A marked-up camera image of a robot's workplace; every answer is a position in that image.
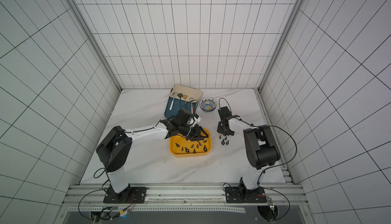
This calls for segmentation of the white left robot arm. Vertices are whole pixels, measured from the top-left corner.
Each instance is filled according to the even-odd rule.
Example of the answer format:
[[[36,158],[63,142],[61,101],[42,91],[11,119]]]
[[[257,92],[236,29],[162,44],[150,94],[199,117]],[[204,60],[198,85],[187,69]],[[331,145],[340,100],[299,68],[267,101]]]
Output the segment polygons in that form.
[[[177,135],[190,141],[205,140],[209,137],[198,124],[190,125],[169,120],[160,121],[150,128],[125,130],[121,126],[114,127],[96,148],[114,193],[120,194],[129,186],[124,165],[132,145],[138,146]]]

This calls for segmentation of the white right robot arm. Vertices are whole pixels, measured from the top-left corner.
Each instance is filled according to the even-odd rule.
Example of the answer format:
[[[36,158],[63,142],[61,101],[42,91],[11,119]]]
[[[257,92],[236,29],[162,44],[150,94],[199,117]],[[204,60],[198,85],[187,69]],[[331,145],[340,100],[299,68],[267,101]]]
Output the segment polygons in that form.
[[[249,166],[241,177],[240,185],[248,191],[259,188],[267,169],[275,166],[281,159],[271,127],[255,126],[245,122],[241,117],[230,116],[221,119],[217,132],[223,136],[236,134],[243,136]]]

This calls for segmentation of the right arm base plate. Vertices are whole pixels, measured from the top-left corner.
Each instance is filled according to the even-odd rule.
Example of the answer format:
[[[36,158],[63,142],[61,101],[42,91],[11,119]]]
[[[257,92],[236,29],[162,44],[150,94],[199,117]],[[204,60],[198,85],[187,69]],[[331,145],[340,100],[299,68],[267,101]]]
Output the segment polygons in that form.
[[[223,191],[225,192],[226,202],[230,204],[267,203],[267,196],[263,187],[256,185],[255,189],[249,190],[245,187],[242,180],[236,187],[231,186],[229,183],[224,183]]]

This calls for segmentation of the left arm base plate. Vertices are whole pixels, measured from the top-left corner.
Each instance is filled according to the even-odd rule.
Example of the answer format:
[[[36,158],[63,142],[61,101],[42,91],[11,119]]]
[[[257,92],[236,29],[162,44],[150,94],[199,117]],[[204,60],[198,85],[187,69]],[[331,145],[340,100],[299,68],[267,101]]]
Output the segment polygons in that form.
[[[106,190],[103,202],[105,204],[142,204],[145,202],[147,188],[128,185],[122,192],[115,193],[110,185]]]

